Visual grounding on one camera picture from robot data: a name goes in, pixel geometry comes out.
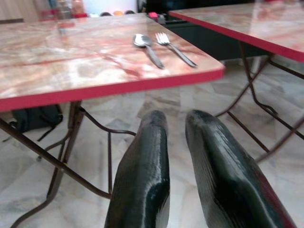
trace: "black backpack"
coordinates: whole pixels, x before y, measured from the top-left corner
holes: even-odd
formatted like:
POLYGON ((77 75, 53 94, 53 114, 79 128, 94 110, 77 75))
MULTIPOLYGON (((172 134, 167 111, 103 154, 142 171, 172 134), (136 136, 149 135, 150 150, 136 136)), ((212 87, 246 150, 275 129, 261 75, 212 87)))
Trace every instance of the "black backpack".
POLYGON ((50 130, 45 132, 38 141, 46 137, 63 120, 61 108, 57 104, 14 110, 12 114, 16 121, 10 122, 10 125, 21 133, 33 129, 50 127, 50 130))

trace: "red edge trim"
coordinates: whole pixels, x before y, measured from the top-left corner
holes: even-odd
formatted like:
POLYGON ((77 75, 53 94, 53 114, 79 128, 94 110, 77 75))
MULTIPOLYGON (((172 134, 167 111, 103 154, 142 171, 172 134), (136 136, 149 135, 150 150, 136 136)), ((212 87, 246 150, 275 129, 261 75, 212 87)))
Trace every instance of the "red edge trim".
POLYGON ((304 62, 304 52, 301 51, 296 51, 287 47, 283 47, 271 42, 268 42, 266 40, 262 40, 256 37, 252 37, 250 35, 244 34, 244 33, 240 33, 234 30, 230 30, 228 28, 224 28, 218 25, 214 25, 199 19, 195 19, 195 18, 191 18, 185 15, 181 15, 179 13, 176 12, 169 12, 169 14, 173 17, 177 17, 183 20, 186 20, 188 22, 192 22, 194 24, 200 25, 202 27, 211 29, 213 31, 216 31, 218 33, 224 34, 226 36, 241 40, 243 42, 249 43, 253 46, 262 48, 264 50, 270 51, 274 54, 278 54, 299 62, 304 62))
POLYGON ((148 79, 136 82, 102 85, 90 88, 80 88, 45 94, 4 98, 0 100, 0 112, 84 100, 89 98, 97 98, 108 95, 117 95, 130 92, 208 82, 222 78, 223 72, 224 67, 219 70, 206 73, 197 73, 182 76, 169 76, 164 78, 148 79))

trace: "marble floor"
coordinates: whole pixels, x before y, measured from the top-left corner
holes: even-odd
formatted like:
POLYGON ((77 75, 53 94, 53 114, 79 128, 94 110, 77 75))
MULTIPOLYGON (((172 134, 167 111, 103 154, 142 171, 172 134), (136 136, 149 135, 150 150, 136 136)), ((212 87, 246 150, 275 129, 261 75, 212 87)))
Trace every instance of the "marble floor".
MULTIPOLYGON (((206 228, 201 209, 191 157, 186 145, 184 120, 193 108, 215 114, 234 99, 246 83, 243 68, 227 64, 225 76, 215 82, 163 90, 110 96, 84 101, 83 106, 102 124, 136 131, 141 117, 150 110, 165 112, 169 125, 171 207, 169 228, 206 228)), ((294 123, 304 114, 304 81, 268 66, 256 82, 259 99, 271 103, 279 114, 294 123)), ((68 112, 68 104, 63 104, 68 112)), ((247 94, 234 113, 271 147, 286 129, 262 112, 247 94)), ((263 153, 259 146, 227 115, 221 120, 253 156, 263 153)), ((43 147, 66 133, 67 119, 39 144, 43 147)), ((26 135, 36 140, 45 130, 26 135)), ((0 140, 7 135, 0 130, 0 140)), ((94 185, 106 189, 106 134, 84 120, 69 162, 94 185)), ((115 136, 114 173, 132 140, 115 136)), ((304 141, 294 136, 279 153, 260 164, 260 168, 299 228, 304 227, 304 141)), ((0 228, 8 228, 20 215, 45 199, 53 167, 14 139, 0 147, 0 228)), ((102 228, 109 200, 100 198, 65 176, 55 200, 28 219, 21 228, 102 228)))

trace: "spoon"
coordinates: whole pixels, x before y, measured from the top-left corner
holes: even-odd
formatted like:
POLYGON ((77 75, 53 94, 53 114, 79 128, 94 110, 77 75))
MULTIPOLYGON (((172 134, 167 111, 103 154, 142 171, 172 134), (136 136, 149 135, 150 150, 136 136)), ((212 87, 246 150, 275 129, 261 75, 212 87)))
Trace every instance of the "spoon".
POLYGON ((164 66, 160 59, 157 57, 155 52, 152 50, 151 46, 153 45, 153 42, 150 40, 149 37, 144 36, 142 34, 135 34, 133 37, 133 43, 141 48, 147 48, 148 54, 152 60, 152 62, 160 69, 164 69, 164 66))

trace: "fork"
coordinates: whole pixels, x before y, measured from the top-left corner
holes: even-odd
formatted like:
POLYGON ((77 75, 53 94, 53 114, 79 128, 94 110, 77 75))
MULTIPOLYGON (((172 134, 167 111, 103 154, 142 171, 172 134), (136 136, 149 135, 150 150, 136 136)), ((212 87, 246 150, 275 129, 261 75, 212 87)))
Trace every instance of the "fork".
POLYGON ((176 54, 178 54, 182 60, 184 60, 188 65, 190 65, 191 67, 197 67, 198 65, 196 65, 195 63, 193 63, 190 59, 188 59, 181 51, 179 51, 177 49, 177 47, 175 47, 170 41, 169 41, 169 38, 168 36, 165 34, 165 33, 156 33, 155 34, 156 36, 156 39, 157 39, 157 42, 160 44, 160 45, 169 45, 174 51, 176 54))

